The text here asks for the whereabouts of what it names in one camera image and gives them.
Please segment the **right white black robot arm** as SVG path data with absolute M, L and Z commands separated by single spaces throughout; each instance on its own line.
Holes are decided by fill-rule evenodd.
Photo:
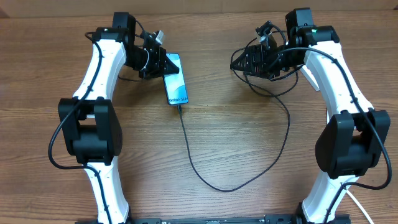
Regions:
M 340 38 L 332 26 L 316 26 L 309 8 L 285 17 L 283 43 L 272 36 L 276 26 L 265 22 L 256 29 L 258 44 L 247 45 L 230 64 L 234 71 L 276 81 L 280 73 L 301 68 L 326 105 L 326 126 L 315 145 L 320 172 L 310 194 L 284 223 L 349 223 L 336 209 L 348 189 L 368 169 L 387 158 L 384 146 L 390 117 L 375 110 L 358 88 L 343 56 Z

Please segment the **blue Samsung Galaxy smartphone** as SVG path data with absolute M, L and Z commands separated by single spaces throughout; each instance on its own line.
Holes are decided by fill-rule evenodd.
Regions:
M 164 85 L 169 105 L 182 105 L 188 103 L 187 89 L 179 54 L 167 53 L 166 56 L 179 69 L 178 73 L 164 76 Z

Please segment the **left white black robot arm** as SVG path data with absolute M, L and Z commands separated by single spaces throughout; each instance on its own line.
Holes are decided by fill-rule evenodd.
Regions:
M 118 171 L 123 132 L 112 102 L 122 67 L 137 71 L 142 80 L 162 78 L 168 104 L 188 103 L 179 54 L 162 48 L 161 30 L 142 31 L 143 45 L 136 45 L 139 24 L 130 13 L 115 12 L 111 27 L 86 33 L 93 43 L 90 65 L 73 96 L 58 104 L 60 124 L 54 134 L 63 134 L 77 161 L 74 169 L 83 169 L 90 180 L 98 208 L 94 223 L 133 222 Z

